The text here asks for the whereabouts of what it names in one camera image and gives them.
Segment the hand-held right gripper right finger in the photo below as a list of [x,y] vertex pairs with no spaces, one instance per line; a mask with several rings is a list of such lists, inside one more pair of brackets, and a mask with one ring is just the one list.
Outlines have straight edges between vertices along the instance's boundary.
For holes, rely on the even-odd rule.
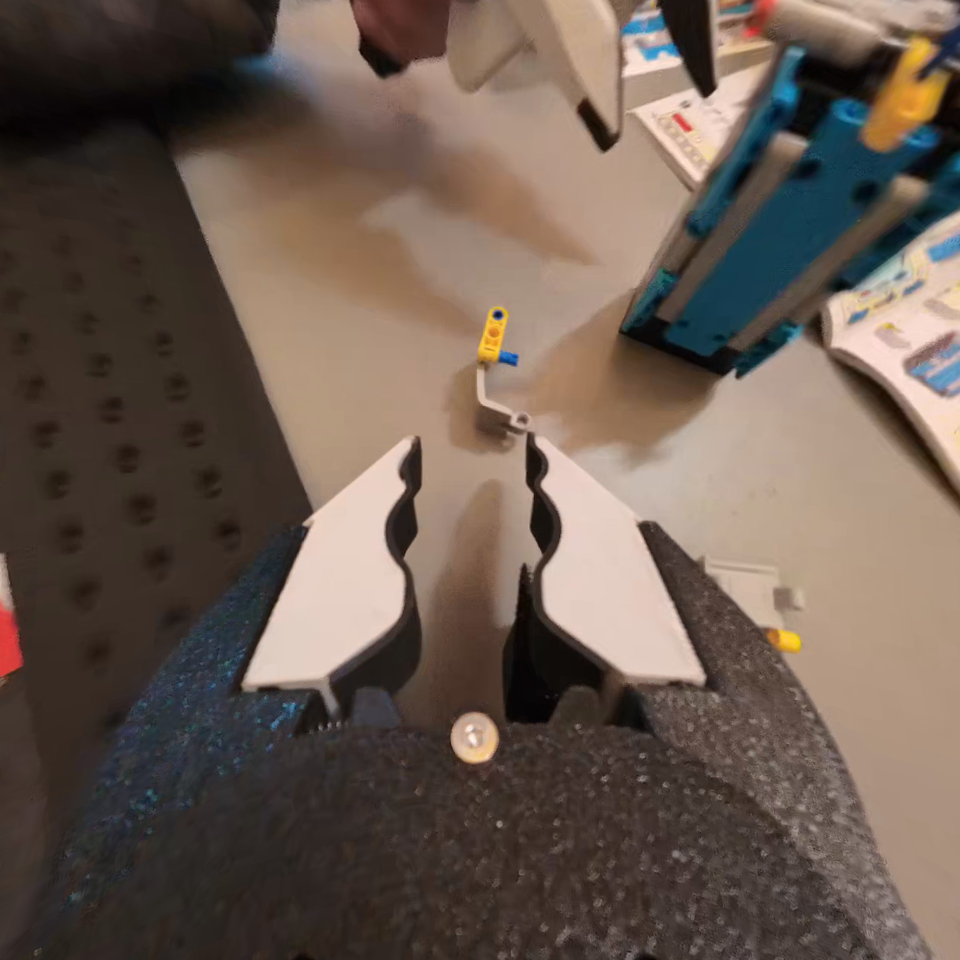
[[508,710],[554,710],[573,688],[603,710],[627,690],[706,687],[639,516],[546,438],[527,436],[539,557],[521,570],[503,654]]

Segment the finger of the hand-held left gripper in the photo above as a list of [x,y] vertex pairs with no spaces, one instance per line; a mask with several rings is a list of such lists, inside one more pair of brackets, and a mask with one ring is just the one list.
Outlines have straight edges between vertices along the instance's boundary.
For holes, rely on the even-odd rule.
[[699,95],[707,99],[718,86],[716,1],[660,1],[665,28]]
[[614,4],[515,1],[510,10],[597,149],[611,150],[625,113],[622,25]]

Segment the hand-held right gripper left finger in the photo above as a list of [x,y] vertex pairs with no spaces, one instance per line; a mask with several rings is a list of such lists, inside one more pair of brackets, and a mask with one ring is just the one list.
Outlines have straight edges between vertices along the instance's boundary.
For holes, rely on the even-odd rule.
[[302,524],[241,690],[351,706],[360,690],[396,694],[414,677],[423,632],[406,553],[422,474],[421,439],[402,438]]

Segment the grey blue toy brick assembly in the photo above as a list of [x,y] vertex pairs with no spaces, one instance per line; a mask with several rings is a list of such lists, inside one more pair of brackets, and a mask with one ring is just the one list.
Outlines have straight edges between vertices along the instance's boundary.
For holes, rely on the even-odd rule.
[[752,2],[772,58],[620,335],[742,378],[958,211],[958,2]]

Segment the yellow toy brick connector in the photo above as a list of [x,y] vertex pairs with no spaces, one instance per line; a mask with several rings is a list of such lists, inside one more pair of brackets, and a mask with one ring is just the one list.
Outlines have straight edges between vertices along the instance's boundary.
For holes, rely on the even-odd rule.
[[506,351],[503,343],[509,313],[503,307],[494,306],[486,313],[476,357],[480,364],[498,364],[498,353]]

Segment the brick instruction booklet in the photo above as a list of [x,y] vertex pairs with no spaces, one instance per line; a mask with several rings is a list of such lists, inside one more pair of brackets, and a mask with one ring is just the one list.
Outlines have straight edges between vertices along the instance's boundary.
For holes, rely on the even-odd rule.
[[[706,99],[689,89],[629,111],[691,197],[769,63],[722,78]],[[818,321],[824,348],[892,398],[954,489],[959,483],[958,270],[957,211],[850,290],[830,295],[792,341]]]

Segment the grey desk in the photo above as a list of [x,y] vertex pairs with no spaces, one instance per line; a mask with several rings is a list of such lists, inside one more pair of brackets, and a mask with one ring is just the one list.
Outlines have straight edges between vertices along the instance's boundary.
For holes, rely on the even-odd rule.
[[474,419],[471,360],[505,306],[520,362],[495,399],[693,559],[801,592],[789,662],[923,936],[958,958],[958,500],[899,410],[815,339],[737,381],[619,337],[687,198],[644,130],[599,153],[546,85],[465,96],[443,64],[381,81],[334,3],[283,6],[249,76],[176,160],[313,506],[421,438],[403,713],[502,715],[539,554],[522,447]]

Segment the person's left hand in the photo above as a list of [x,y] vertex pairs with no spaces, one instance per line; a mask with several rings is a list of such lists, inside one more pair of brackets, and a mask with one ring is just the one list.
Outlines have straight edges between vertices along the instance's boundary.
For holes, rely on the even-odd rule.
[[361,57],[380,79],[447,54],[451,1],[351,1]]

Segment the black perforated pad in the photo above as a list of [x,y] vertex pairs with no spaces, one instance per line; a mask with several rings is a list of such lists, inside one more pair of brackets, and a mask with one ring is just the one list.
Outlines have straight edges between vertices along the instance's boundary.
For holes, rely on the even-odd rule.
[[152,126],[2,139],[2,954],[114,732],[311,507]]

